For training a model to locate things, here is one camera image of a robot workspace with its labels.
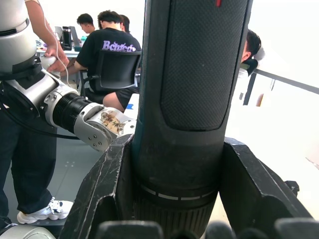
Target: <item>person's hand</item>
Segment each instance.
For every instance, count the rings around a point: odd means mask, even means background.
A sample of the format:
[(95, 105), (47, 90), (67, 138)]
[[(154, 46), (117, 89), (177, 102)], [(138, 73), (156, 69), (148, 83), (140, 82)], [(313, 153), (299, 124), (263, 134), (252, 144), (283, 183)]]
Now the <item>person's hand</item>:
[[(49, 45), (46, 52), (44, 53), (44, 56), (49, 57), (49, 56), (56, 56), (56, 45)], [(68, 65), (69, 60), (66, 57), (66, 55), (64, 54), (63, 50), (61, 47), (58, 47), (58, 56), (60, 58), (60, 60), (63, 62), (63, 64), (65, 66)], [(61, 62), (56, 59), (56, 62), (54, 64), (52, 64), (48, 69), (48, 72), (53, 72), (53, 71), (58, 71), (58, 72), (62, 72), (65, 71), (65, 67), (61, 64)]]

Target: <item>red marking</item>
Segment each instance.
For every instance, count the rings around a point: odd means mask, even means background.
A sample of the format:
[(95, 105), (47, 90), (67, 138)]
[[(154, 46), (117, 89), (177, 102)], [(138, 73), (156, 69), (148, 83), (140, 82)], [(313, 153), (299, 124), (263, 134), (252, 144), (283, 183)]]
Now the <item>red marking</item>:
[(221, 0), (216, 0), (216, 7), (220, 7), (221, 5)]

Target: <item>black t-shirt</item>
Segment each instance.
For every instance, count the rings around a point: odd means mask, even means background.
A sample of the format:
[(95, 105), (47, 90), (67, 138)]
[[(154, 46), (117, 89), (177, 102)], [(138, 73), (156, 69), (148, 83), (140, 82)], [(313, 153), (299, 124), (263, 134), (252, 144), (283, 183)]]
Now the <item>black t-shirt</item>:
[(113, 28), (93, 31), (85, 40), (76, 61), (88, 68), (88, 76), (95, 74), (100, 50), (142, 51), (139, 42), (126, 32)]

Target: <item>white cable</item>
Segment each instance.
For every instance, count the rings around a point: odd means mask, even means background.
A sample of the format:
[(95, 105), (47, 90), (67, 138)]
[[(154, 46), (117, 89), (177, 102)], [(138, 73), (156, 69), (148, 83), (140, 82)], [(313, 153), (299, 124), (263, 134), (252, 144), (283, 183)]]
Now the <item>white cable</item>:
[(59, 55), (58, 55), (58, 40), (56, 39), (56, 35), (55, 35), (53, 32), (51, 32), (51, 31), (49, 30), (49, 28), (47, 27), (43, 8), (42, 8), (42, 6), (41, 6), (40, 1), (38, 1), (38, 3), (39, 3), (39, 5), (40, 5), (40, 7), (41, 7), (41, 9), (42, 9), (43, 18), (44, 18), (44, 26), (45, 26), (45, 28), (48, 30), (48, 32), (50, 32), (50, 34), (51, 34), (51, 35), (54, 37), (54, 39), (55, 39), (55, 43), (56, 43), (56, 58), (57, 58), (57, 59), (61, 62), (61, 64), (64, 66), (64, 69), (65, 69), (65, 72), (66, 72), (66, 83), (67, 83), (67, 85), (68, 85), (69, 87), (71, 87), (70, 84), (69, 84), (69, 72), (68, 72), (68, 69), (67, 69), (66, 65), (64, 65), (64, 63), (61, 61), (61, 59), (60, 59), (60, 57), (59, 57)]

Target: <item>white shirt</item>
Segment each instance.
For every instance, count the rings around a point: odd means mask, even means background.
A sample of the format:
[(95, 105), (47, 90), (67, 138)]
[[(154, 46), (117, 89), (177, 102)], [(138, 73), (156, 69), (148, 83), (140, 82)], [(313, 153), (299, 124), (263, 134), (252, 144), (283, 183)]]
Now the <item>white shirt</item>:
[(239, 68), (237, 83), (231, 105), (243, 105), (245, 95), (249, 84), (248, 72), (242, 68)]

